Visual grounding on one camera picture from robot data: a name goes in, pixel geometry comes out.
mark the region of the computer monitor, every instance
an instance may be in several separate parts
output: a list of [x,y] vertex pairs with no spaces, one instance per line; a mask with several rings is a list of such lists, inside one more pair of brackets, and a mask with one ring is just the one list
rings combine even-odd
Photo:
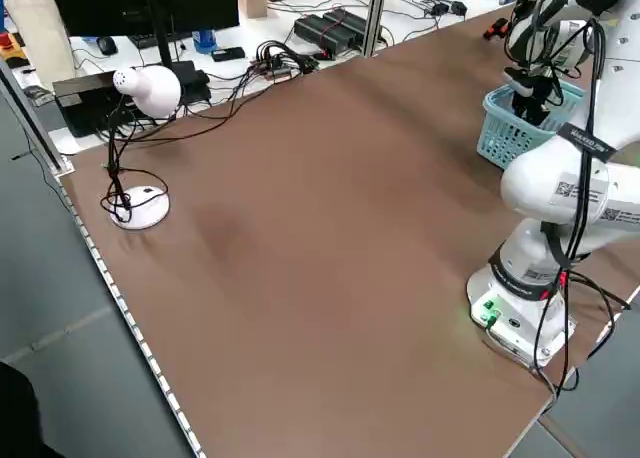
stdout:
[[[55,0],[71,36],[155,33],[148,0]],[[169,32],[219,30],[238,25],[238,0],[157,0]]]

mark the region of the metal frame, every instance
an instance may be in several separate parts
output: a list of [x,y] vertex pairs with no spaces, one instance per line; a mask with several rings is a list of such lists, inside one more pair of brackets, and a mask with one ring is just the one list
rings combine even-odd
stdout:
[[369,58],[376,50],[378,36],[380,35],[380,19],[384,11],[384,0],[370,0],[369,14],[367,15],[367,26],[364,33],[364,44],[362,46],[362,54],[365,58]]
[[51,173],[57,177],[72,172],[71,162],[58,152],[4,60],[0,60],[0,92],[20,122],[27,138],[47,163]]

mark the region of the desk lamp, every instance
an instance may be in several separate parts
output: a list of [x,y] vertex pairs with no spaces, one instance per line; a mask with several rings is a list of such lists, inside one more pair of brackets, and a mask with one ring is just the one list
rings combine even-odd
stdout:
[[[113,84],[120,93],[131,96],[140,111],[151,118],[169,117],[180,102],[180,81],[173,71],[164,66],[118,70],[113,74]],[[113,114],[118,116],[123,103],[124,99],[120,100]],[[115,127],[109,126],[107,172],[115,191],[115,201],[109,200],[111,219],[126,230],[144,230],[167,216],[169,196],[166,191],[155,186],[134,186],[123,190],[118,176],[121,169],[115,146],[115,131]]]

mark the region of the plastic basket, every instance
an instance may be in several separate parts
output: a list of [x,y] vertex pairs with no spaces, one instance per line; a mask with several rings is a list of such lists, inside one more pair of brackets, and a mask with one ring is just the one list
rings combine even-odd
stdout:
[[478,153],[503,170],[518,155],[540,146],[551,138],[576,109],[584,91],[564,81],[562,106],[549,105],[549,116],[539,127],[527,123],[513,114],[513,89],[502,86],[489,93],[483,102],[487,117],[478,140]]

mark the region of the white tabletop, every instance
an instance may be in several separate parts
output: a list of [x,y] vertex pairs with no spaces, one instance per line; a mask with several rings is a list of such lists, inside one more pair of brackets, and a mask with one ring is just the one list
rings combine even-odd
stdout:
[[[304,11],[307,14],[322,15],[325,11],[328,11],[328,9],[339,5],[343,5],[348,11],[363,18],[367,17],[368,12],[366,4],[368,4],[369,0],[331,0],[328,1],[326,5],[319,7],[318,11],[311,9],[313,6],[326,1],[327,0],[287,0],[285,2],[270,3],[268,16],[266,18],[249,20],[240,14],[239,26],[216,32],[216,39],[219,47],[229,48],[240,46],[244,49],[247,55],[247,58],[245,59],[216,63],[213,61],[211,56],[196,52],[191,38],[183,40],[186,50],[182,52],[180,59],[193,61],[196,69],[201,69],[206,73],[222,77],[233,77],[242,75],[246,71],[250,58],[255,55],[256,48],[260,43],[266,40],[273,39],[285,41],[285,39],[290,36],[287,41],[287,45],[295,51],[299,53],[318,52],[319,50],[315,45],[302,40],[293,33],[289,35],[294,21],[301,16],[301,12]],[[498,0],[458,1],[462,1],[467,6],[467,18],[472,18],[474,16],[493,11],[499,7]],[[389,32],[393,35],[393,41],[398,44],[409,33],[413,32],[409,38],[413,39],[426,32],[436,30],[436,27],[433,26],[433,19],[415,19],[407,16],[411,15],[416,18],[423,16],[423,12],[411,3],[400,0],[385,0],[385,10],[404,13],[404,15],[392,14],[389,12],[383,13],[381,23],[386,28],[383,30],[383,36],[390,42],[390,44],[392,40],[391,37],[389,37]],[[454,15],[445,15],[439,20],[439,28],[459,23],[461,20],[462,18]],[[82,63],[82,66],[80,67],[81,71],[85,74],[95,74],[100,73],[101,71],[111,71],[126,66],[141,66],[143,65],[143,60],[144,64],[158,63],[160,61],[157,47],[148,48],[139,52],[133,43],[124,36],[116,36],[114,37],[114,40],[118,46],[118,53],[110,57],[102,57],[95,44],[86,43],[79,37],[72,37],[71,46],[72,49],[75,50],[74,56],[76,58],[76,63]],[[171,49],[171,55],[175,58],[175,47],[171,43],[169,46]],[[87,50],[92,55],[95,55],[95,57],[90,56],[81,50]],[[321,68],[335,65],[353,56],[357,56],[356,52],[347,54],[335,62],[321,62]],[[24,75],[20,70],[15,70],[15,76],[23,87],[31,84],[38,84],[35,73]],[[224,100],[229,96],[229,87],[233,86],[234,82],[217,81],[214,78],[211,78],[211,80],[212,81],[209,84],[211,88],[223,88],[221,90],[212,89],[212,103]],[[254,80],[247,87],[245,94],[258,91],[267,86],[269,86],[269,82],[266,80]],[[74,138],[67,128],[55,130],[51,132],[50,135],[58,150],[61,153],[67,154],[75,154],[83,149],[103,143],[96,136]]]

